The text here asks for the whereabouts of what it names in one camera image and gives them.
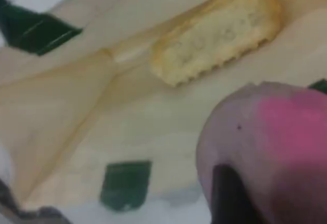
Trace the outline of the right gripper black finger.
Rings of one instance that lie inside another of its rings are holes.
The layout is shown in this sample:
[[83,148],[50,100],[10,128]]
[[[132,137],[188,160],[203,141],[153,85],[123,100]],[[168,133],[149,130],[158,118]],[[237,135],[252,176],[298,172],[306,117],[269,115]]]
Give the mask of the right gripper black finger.
[[213,169],[211,214],[214,224],[260,222],[260,214],[240,176],[229,165],[217,165]]

